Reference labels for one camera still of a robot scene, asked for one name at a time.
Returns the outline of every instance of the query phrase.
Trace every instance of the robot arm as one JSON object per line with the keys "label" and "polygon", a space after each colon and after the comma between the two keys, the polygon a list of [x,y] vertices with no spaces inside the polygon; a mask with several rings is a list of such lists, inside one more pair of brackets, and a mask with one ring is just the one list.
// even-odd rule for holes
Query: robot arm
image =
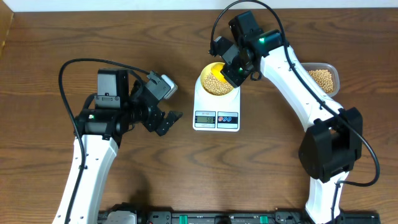
{"label": "robot arm", "polygon": [[[87,169],[85,169],[81,177],[70,220],[71,223],[96,223],[106,178],[119,147],[113,138],[104,140],[101,135],[85,134],[82,140],[86,151]],[[80,163],[80,146],[76,139],[74,142],[72,168],[70,169],[61,204],[53,221],[54,224],[65,222],[65,215],[76,183]]]}
{"label": "robot arm", "polygon": [[[72,167],[53,223],[65,223],[67,218],[69,223],[97,223],[106,178],[119,151],[123,134],[134,128],[136,123],[142,123],[149,132],[155,131],[163,136],[182,116],[182,113],[170,111],[165,117],[165,112],[157,107],[160,100],[170,98],[177,90],[171,79],[150,72],[147,76],[149,81],[145,83],[136,76],[129,95],[128,72],[125,69],[98,71],[98,93],[87,98],[82,111],[75,118],[86,159],[79,188],[67,217],[82,160],[80,145],[75,139]],[[89,109],[93,98],[95,109]],[[135,214],[129,213],[124,215],[124,219],[130,216],[135,218]],[[113,221],[112,217],[108,217],[107,222]]]}
{"label": "robot arm", "polygon": [[[336,113],[342,106],[332,100],[311,78],[307,71],[301,66],[294,54],[293,48],[288,48],[289,55],[293,63],[296,64],[296,70],[305,80],[308,86]],[[268,78],[283,94],[293,110],[296,112],[304,131],[313,126],[313,121],[321,119],[325,121],[332,115],[324,109],[321,109],[319,103],[305,89],[294,72],[289,68],[286,62],[286,56],[283,46],[269,52],[269,55],[261,58],[260,73]]]}
{"label": "robot arm", "polygon": [[[332,118],[332,115],[319,107],[313,96],[305,89],[300,80],[289,69],[286,62],[284,47],[279,47],[269,52],[267,57],[261,58],[260,73],[268,78],[283,94],[290,106],[296,112],[303,125],[304,131],[314,125],[316,119],[326,121]],[[307,71],[297,60],[293,48],[289,47],[289,55],[293,63],[296,64],[296,70],[305,80],[308,86],[336,113],[339,113],[341,105],[333,101],[327,94],[315,83]],[[315,223],[327,223],[331,220],[331,207],[333,203],[333,192],[338,180],[345,180],[348,172],[341,172],[332,177],[328,182],[323,183],[320,179],[310,178],[310,193],[305,210]],[[340,201],[342,187],[339,188],[334,216],[340,214],[338,202]]]}
{"label": "robot arm", "polygon": [[[220,55],[226,62],[221,73],[232,86],[240,86],[250,75],[255,80],[253,73],[259,72],[278,88],[294,109],[306,132],[298,155],[303,168],[311,177],[305,210],[312,222],[329,222],[335,184],[345,180],[348,172],[353,169],[354,162],[361,157],[361,141],[341,125],[337,118],[320,107],[319,102],[290,69],[278,30],[264,33],[250,11],[232,19],[229,27],[236,44],[219,37],[212,42],[209,53],[213,56]],[[362,133],[362,117],[358,110],[352,108],[345,111],[339,103],[327,96],[301,66],[293,48],[289,46],[287,50],[296,71],[314,94]],[[340,214],[340,195],[341,188],[336,194],[335,218]]]}

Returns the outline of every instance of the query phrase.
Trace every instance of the bean container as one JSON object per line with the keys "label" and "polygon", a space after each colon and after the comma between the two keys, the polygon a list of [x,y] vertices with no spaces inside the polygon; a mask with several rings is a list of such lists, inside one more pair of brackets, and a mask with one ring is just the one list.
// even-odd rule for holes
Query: bean container
{"label": "bean container", "polygon": [[340,90],[340,79],[338,78],[337,70],[334,66],[328,63],[301,63],[306,71],[311,70],[328,70],[331,73],[331,80],[333,82],[333,92],[327,93],[328,96],[335,96]]}

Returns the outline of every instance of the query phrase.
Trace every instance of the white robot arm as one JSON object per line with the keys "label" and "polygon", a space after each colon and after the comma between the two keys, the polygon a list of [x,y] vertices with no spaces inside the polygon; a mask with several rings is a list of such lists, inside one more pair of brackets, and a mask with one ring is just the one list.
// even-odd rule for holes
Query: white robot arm
{"label": "white robot arm", "polygon": [[[104,140],[101,135],[85,134],[82,140],[86,151],[87,169],[80,180],[70,213],[70,223],[96,223],[106,178],[119,147],[113,138]],[[81,153],[77,139],[73,145],[72,167],[53,224],[65,223],[65,216],[78,176]]]}
{"label": "white robot arm", "polygon": [[[296,70],[305,80],[308,86],[332,108],[336,113],[341,105],[332,100],[310,77],[307,71],[301,66],[300,62],[294,54],[293,48],[288,49],[290,59],[296,64]],[[296,112],[298,118],[303,125],[304,131],[314,125],[313,121],[321,119],[326,121],[332,115],[325,109],[321,109],[319,103],[305,89],[294,72],[287,63],[284,47],[281,46],[275,50],[271,50],[267,57],[261,58],[261,74],[268,78],[283,94],[284,98],[289,102],[290,106]],[[331,220],[331,207],[333,203],[333,192],[335,191],[338,180],[345,180],[348,172],[341,172],[332,177],[328,182],[323,183],[319,179],[310,179],[310,195],[308,202],[305,204],[305,210],[315,223],[327,223]],[[338,202],[340,201],[342,187],[339,188],[334,216],[340,214]]]}
{"label": "white robot arm", "polygon": [[[159,136],[163,136],[182,116],[182,113],[176,111],[170,111],[165,116],[165,112],[157,107],[161,100],[170,98],[177,90],[176,84],[166,75],[160,76],[153,71],[149,73],[101,59],[81,58],[65,63],[60,72],[60,91],[63,97],[63,69],[69,63],[79,61],[104,62],[135,69],[146,73],[149,81],[144,82],[132,70],[101,69],[98,71],[98,93],[87,98],[76,118],[68,111],[76,126],[75,133],[79,134],[76,135],[72,167],[61,204],[53,220],[54,224],[97,223],[106,178],[119,151],[123,134],[134,128],[136,123],[142,123],[149,132],[155,131]],[[137,79],[131,94],[128,73]],[[93,100],[95,109],[89,109]],[[79,136],[84,152],[80,147]],[[136,214],[117,211],[109,214],[105,223],[136,224],[135,221]]]}
{"label": "white robot arm", "polygon": [[[289,102],[305,131],[298,153],[303,168],[311,177],[305,210],[314,223],[333,221],[340,214],[338,203],[342,183],[369,186],[378,179],[378,161],[366,143],[376,164],[375,179],[367,184],[345,182],[354,162],[361,157],[362,141],[366,142],[361,136],[362,116],[356,108],[344,110],[315,83],[286,41],[276,13],[264,3],[251,1],[268,8],[282,32],[264,32],[248,11],[229,22],[236,44],[224,37],[213,40],[220,17],[239,2],[243,1],[230,4],[217,18],[209,53],[214,57],[219,55],[225,61],[221,73],[233,87],[240,86],[248,76],[252,80],[264,76]],[[255,72],[260,73],[259,78],[254,78]]]}

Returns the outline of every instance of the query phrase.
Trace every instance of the wood grain surface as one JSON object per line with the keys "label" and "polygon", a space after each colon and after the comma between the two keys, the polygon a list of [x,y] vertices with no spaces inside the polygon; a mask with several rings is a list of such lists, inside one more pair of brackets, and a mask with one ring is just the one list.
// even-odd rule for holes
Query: wood grain surface
{"label": "wood grain surface", "polygon": [[[229,11],[216,36],[231,37]],[[73,130],[57,77],[72,58],[94,57],[167,74],[179,86],[160,104],[184,112],[164,137],[142,125],[123,136],[101,208],[134,202],[174,210],[303,208],[309,176],[298,159],[299,119],[267,80],[242,86],[238,133],[192,129],[193,90],[220,11],[18,13],[0,61],[0,223],[50,223],[67,181]],[[255,16],[276,28],[265,10]],[[335,96],[357,107],[364,136],[381,163],[379,182],[344,186],[343,210],[370,210],[396,223],[398,207],[398,9],[277,10],[301,62],[326,62],[340,76]],[[64,87],[73,112],[96,91],[108,65],[67,68]],[[374,164],[366,149],[348,180],[367,182]]]}

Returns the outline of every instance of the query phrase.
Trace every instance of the white scale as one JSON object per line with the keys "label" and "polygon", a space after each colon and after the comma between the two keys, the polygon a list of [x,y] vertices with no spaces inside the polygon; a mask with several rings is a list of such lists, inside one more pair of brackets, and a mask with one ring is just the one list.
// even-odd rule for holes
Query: white scale
{"label": "white scale", "polygon": [[195,85],[193,128],[197,131],[239,131],[241,127],[241,87],[216,96],[208,93],[201,84],[203,74],[209,74],[215,62],[207,65]]}

